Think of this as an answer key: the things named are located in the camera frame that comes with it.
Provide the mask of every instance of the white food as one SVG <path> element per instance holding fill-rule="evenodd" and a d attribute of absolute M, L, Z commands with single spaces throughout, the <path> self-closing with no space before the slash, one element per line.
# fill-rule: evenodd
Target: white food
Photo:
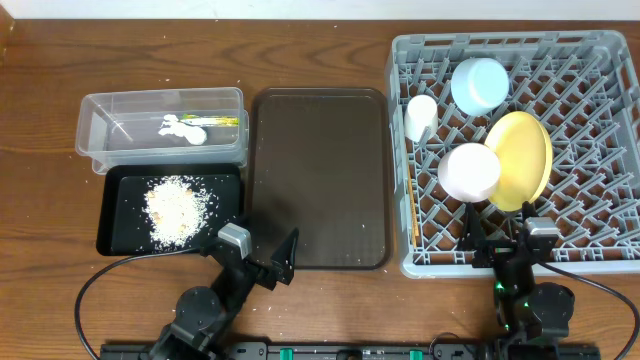
<path fill-rule="evenodd" d="M 164 177 L 160 184 L 145 194 L 153 231 L 151 239 L 160 248 L 180 247 L 205 226 L 207 203 L 211 194 L 202 188 L 197 192 L 182 176 Z"/>
<path fill-rule="evenodd" d="M 162 136 L 175 135 L 184 137 L 191 145 L 202 145 L 207 141 L 207 132 L 200 127 L 181 123 L 175 115 L 165 115 L 164 120 L 162 128 L 158 131 L 158 134 Z"/>

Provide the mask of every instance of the plastic container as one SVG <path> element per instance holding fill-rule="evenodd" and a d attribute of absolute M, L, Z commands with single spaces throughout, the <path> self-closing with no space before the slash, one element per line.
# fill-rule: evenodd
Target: plastic container
<path fill-rule="evenodd" d="M 208 127 L 203 145 L 158 134 L 164 116 L 238 117 L 237 127 Z M 237 88 L 174 89 L 87 95 L 82 100 L 76 151 L 105 174 L 116 165 L 233 163 L 247 160 L 248 115 Z"/>
<path fill-rule="evenodd" d="M 493 58 L 509 76 L 509 95 L 484 116 L 468 116 L 452 100 L 454 69 Z M 437 179 L 442 157 L 514 111 L 533 115 L 550 134 L 550 181 L 535 201 L 554 219 L 560 241 L 554 266 L 577 273 L 640 271 L 640 85 L 624 37 L 615 31 L 404 35 L 386 67 L 394 161 L 394 209 L 401 269 L 411 278 L 492 276 L 458 251 L 465 206 Z M 440 127 L 427 142 L 405 141 L 403 113 L 413 96 L 433 96 Z M 420 234 L 413 245 L 409 196 Z M 490 239 L 505 237 L 508 214 L 474 204 Z M 550 274 L 534 266 L 536 275 Z"/>

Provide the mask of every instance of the black tray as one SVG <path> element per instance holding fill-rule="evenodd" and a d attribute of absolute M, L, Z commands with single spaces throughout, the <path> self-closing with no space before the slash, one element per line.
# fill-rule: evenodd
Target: black tray
<path fill-rule="evenodd" d="M 243 187 L 238 168 L 227 164 L 198 165 L 126 165 L 109 170 L 104 183 L 102 210 L 96 249 L 101 255 L 143 255 L 158 252 L 151 241 L 150 222 L 144 194 L 150 190 L 147 181 L 171 175 L 202 177 L 199 186 L 216 194 L 220 207 L 210 209 L 218 214 L 207 220 L 200 230 L 180 249 L 197 247 L 202 239 L 214 236 L 224 225 L 242 213 Z"/>
<path fill-rule="evenodd" d="M 373 89 L 268 89 L 253 102 L 253 257 L 300 230 L 296 268 L 375 269 L 391 255 L 386 99 Z"/>

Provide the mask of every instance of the light blue bowl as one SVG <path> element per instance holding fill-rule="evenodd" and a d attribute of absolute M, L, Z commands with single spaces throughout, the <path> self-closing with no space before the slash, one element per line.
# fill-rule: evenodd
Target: light blue bowl
<path fill-rule="evenodd" d="M 453 71 L 453 101 L 468 115 L 487 114 L 500 106 L 508 94 L 509 76 L 494 59 L 467 59 Z"/>

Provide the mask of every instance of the wooden stick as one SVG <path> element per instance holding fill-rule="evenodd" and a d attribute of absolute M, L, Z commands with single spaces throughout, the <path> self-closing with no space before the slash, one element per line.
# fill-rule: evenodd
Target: wooden stick
<path fill-rule="evenodd" d="M 407 173 L 409 174 L 409 181 L 407 184 L 407 188 L 409 189 L 409 203 L 411 205 L 411 212 L 409 216 L 411 216 L 411 227 L 413 229 L 413 247 L 418 247 L 416 238 L 420 236 L 420 229 L 418 228 L 418 220 L 416 220 L 416 203 L 413 200 L 413 186 L 411 185 L 411 169 L 407 166 Z"/>

